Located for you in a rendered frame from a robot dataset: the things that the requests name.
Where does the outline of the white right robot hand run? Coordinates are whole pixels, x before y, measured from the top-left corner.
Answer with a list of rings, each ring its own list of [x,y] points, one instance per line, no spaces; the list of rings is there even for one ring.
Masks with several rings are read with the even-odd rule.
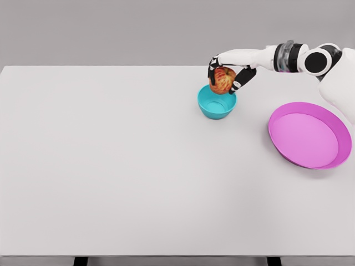
[[[225,66],[240,66],[241,70],[234,78],[229,94],[234,94],[241,87],[246,85],[253,79],[257,73],[256,68],[259,67],[257,62],[257,50],[255,49],[234,49],[229,50],[211,58],[208,67],[208,78],[210,85],[216,85],[216,69]]]

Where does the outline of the red yellow apple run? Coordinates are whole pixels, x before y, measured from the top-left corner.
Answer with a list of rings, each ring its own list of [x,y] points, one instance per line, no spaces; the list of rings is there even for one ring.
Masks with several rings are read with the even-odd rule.
[[[233,69],[221,66],[214,71],[215,84],[212,85],[211,78],[209,78],[209,86],[215,94],[228,94],[232,88],[236,73]]]

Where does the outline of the blue bowl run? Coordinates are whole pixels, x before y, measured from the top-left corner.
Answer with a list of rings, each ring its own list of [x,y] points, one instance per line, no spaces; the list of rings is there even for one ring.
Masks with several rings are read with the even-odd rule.
[[[209,85],[203,86],[197,94],[201,112],[209,119],[225,118],[237,104],[236,94],[215,94]]]

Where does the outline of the pink plate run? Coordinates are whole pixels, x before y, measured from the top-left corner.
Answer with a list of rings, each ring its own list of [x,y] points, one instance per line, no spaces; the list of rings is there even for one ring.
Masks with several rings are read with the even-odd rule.
[[[268,121],[268,133],[277,151],[303,168],[338,167],[347,161],[353,149],[344,122],[312,103],[292,102],[275,109]]]

